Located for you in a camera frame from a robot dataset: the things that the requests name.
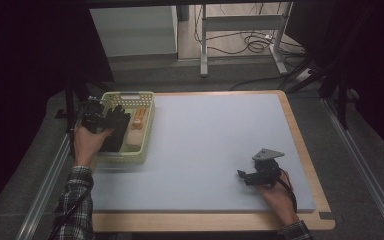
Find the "hand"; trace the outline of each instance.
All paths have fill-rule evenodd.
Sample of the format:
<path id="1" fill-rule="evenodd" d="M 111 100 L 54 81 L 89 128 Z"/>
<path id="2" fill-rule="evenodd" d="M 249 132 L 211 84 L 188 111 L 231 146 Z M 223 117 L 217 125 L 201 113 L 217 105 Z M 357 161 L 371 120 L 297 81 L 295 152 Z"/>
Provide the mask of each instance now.
<path id="1" fill-rule="evenodd" d="M 288 173 L 286 171 L 282 172 L 280 179 L 288 184 Z M 256 186 L 256 188 L 266 203 L 280 218 L 284 226 L 299 222 L 298 215 L 294 211 L 292 200 L 282 185 L 276 183 L 272 189 L 268 189 L 264 186 Z"/>
<path id="2" fill-rule="evenodd" d="M 113 131 L 114 129 L 105 129 L 99 134 L 94 134 L 83 126 L 76 128 L 74 131 L 75 165 L 90 167 L 93 155 L 99 151 L 105 138 Z"/>

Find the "table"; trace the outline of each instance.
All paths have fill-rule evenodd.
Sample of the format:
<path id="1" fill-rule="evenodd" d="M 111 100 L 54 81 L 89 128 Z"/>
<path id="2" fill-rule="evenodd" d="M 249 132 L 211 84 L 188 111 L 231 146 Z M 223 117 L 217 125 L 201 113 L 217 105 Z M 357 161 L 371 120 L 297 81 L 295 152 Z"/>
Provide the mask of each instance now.
<path id="1" fill-rule="evenodd" d="M 206 92 L 206 93 L 160 93 L 157 96 L 176 95 L 241 95 L 276 94 L 285 113 L 301 163 L 316 203 L 313 212 L 299 213 L 309 229 L 328 230 L 335 226 L 334 219 L 325 219 L 330 207 L 318 180 L 304 140 L 295 121 L 285 94 L 281 91 L 256 92 Z M 96 232 L 194 232 L 194 231 L 257 231 L 278 230 L 281 223 L 271 212 L 104 212 L 93 214 Z"/>

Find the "checkered sleeve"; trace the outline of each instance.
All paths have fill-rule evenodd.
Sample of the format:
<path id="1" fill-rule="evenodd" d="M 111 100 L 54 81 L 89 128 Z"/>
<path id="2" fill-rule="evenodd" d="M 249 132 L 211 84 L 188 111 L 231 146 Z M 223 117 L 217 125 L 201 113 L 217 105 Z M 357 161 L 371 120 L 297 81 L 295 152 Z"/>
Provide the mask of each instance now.
<path id="1" fill-rule="evenodd" d="M 303 221 L 285 226 L 282 232 L 286 240 L 314 240 Z"/>
<path id="2" fill-rule="evenodd" d="M 71 169 L 65 191 L 60 196 L 58 207 L 54 212 L 55 224 L 61 222 L 67 211 L 76 204 L 82 195 L 86 194 L 86 196 L 70 217 L 65 220 L 53 239 L 95 239 L 92 226 L 93 202 L 90 195 L 92 187 L 93 178 L 89 168 L 75 166 Z"/>

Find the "basket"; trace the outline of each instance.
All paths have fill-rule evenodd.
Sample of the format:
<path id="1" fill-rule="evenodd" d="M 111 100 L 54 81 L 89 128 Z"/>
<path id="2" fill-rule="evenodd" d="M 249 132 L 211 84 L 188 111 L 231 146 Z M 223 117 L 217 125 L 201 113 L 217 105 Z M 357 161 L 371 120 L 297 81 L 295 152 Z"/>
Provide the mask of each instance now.
<path id="1" fill-rule="evenodd" d="M 142 164 L 146 160 L 149 136 L 154 119 L 154 93 L 153 92 L 107 92 L 101 98 L 101 104 L 105 106 L 104 112 L 109 108 L 122 105 L 126 113 L 132 114 L 139 107 L 148 108 L 148 120 L 146 122 L 144 137 L 140 149 L 132 149 L 126 144 L 126 135 L 119 152 L 99 152 L 93 157 L 96 162 L 112 162 L 127 164 Z"/>

